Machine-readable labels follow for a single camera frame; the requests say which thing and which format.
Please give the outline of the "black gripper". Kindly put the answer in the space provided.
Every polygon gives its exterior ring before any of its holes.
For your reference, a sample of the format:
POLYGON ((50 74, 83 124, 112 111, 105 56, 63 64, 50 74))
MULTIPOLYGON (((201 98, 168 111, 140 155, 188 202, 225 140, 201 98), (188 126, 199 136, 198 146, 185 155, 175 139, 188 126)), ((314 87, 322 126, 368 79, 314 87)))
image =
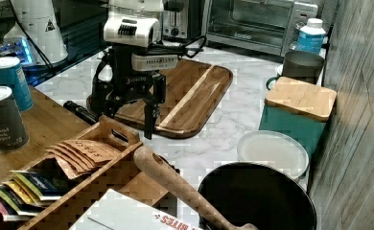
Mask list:
POLYGON ((92 81, 91 110, 97 115, 113 118, 119 101, 145 102, 144 136, 152 138, 160 104, 166 100, 166 77, 157 68, 136 70, 132 62, 143 48, 114 45, 105 52, 92 81))

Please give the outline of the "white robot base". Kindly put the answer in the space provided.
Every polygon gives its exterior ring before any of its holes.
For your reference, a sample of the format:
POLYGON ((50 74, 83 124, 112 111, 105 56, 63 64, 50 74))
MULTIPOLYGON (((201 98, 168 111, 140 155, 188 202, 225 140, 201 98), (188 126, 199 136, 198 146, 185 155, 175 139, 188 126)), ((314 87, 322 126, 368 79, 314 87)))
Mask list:
POLYGON ((23 65, 44 65, 36 48, 56 64, 68 57, 55 17, 52 0, 11 0, 16 19, 4 35, 5 41, 22 41, 26 60, 23 65))

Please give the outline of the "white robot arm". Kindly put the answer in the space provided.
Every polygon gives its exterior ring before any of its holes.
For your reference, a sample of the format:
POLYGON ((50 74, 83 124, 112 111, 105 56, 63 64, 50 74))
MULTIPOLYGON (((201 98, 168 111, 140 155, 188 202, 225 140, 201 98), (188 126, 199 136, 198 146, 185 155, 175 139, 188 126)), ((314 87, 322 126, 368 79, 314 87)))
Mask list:
POLYGON ((104 54, 92 81, 87 106, 98 117, 114 117, 119 108, 145 103, 144 136, 152 137, 160 105, 166 98, 166 77, 156 69, 139 67, 149 46, 160 37, 161 1, 109 0, 104 40, 112 47, 104 54))

